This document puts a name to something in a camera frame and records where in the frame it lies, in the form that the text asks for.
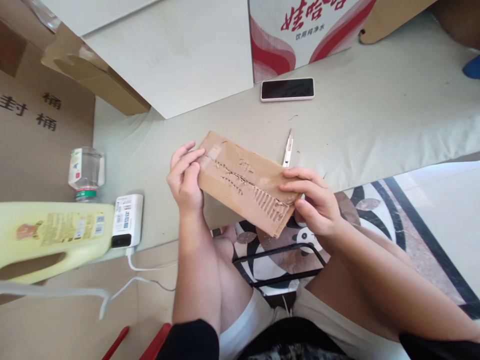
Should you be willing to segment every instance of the white power bank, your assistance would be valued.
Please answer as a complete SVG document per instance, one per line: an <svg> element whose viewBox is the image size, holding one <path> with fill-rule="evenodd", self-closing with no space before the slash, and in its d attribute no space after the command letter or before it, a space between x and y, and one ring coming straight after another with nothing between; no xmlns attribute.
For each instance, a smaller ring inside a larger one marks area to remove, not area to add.
<svg viewBox="0 0 480 360"><path fill-rule="evenodd" d="M111 237L112 248L131 248L140 243L144 196L140 194L117 197Z"/></svg>

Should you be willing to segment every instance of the plastic water bottle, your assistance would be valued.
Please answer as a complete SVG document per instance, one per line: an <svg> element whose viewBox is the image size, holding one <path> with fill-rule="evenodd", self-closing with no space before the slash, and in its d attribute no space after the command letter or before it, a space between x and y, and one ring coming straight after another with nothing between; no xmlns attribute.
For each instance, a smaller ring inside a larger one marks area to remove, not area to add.
<svg viewBox="0 0 480 360"><path fill-rule="evenodd" d="M78 203L96 203L97 190L105 183L104 154L92 147L71 151L68 184L76 190Z"/></svg>

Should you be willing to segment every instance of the green bottle label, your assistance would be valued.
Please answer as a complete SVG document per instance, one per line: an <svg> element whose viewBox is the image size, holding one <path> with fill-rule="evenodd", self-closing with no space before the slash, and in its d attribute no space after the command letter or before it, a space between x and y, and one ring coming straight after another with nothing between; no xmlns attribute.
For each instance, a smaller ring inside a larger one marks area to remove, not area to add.
<svg viewBox="0 0 480 360"><path fill-rule="evenodd" d="M75 199L81 198L96 198L97 190L93 188L82 188L76 191Z"/></svg>

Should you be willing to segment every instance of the finger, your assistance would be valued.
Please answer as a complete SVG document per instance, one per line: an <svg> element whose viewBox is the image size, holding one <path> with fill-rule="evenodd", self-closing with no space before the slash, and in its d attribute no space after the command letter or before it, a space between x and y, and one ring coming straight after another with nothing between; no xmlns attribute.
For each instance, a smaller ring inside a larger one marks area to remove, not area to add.
<svg viewBox="0 0 480 360"><path fill-rule="evenodd" d="M289 167L283 171L283 176L286 178L298 177L300 179L310 180L324 189L328 189L329 187L319 174L305 167Z"/></svg>
<svg viewBox="0 0 480 360"><path fill-rule="evenodd" d="M200 164L198 162L192 162L185 170L185 176L183 177L182 190L192 191L199 187L199 173Z"/></svg>
<svg viewBox="0 0 480 360"><path fill-rule="evenodd" d="M190 149L193 149L195 146L195 141L190 141L187 142L186 144L183 144L177 151L173 153L171 156L171 162L170 162L170 170L174 168L174 166L179 162L180 158L188 153Z"/></svg>
<svg viewBox="0 0 480 360"><path fill-rule="evenodd" d="M302 216L302 214L297 210L295 209L295 212L293 213L293 218L295 219L295 222L302 226L305 224L305 219L304 217Z"/></svg>
<svg viewBox="0 0 480 360"><path fill-rule="evenodd" d="M320 187L310 180L286 182L280 184L279 188L285 192L304 193L306 197L311 198L318 205L323 204L325 196L330 193L330 190Z"/></svg>
<svg viewBox="0 0 480 360"><path fill-rule="evenodd" d="M295 201L295 209L298 210L300 215L305 219L308 228L314 233L320 233L319 224L323 221L324 217L319 212L303 199Z"/></svg>
<svg viewBox="0 0 480 360"><path fill-rule="evenodd" d="M203 154L205 154L205 149L190 151L186 155L182 156L180 160L178 160L173 169L170 171L170 174L172 174L174 177L179 177L184 173L185 170L187 170L191 163L193 163Z"/></svg>

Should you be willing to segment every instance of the hand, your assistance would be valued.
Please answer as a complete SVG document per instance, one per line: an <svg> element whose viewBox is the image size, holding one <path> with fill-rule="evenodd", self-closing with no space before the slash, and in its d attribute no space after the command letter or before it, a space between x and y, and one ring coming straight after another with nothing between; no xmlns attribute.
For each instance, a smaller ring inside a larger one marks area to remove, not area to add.
<svg viewBox="0 0 480 360"><path fill-rule="evenodd" d="M200 165L195 160L205 153L205 149L190 151L194 146L195 141L190 141L175 151L166 177L182 214L202 212L204 207L204 193L198 183Z"/></svg>
<svg viewBox="0 0 480 360"><path fill-rule="evenodd" d="M298 177L302 180L280 184L285 192L304 193L305 200L295 201L295 212L300 222L316 235L334 236L344 224L334 193L316 172L303 167L289 167L283 171L286 178Z"/></svg>

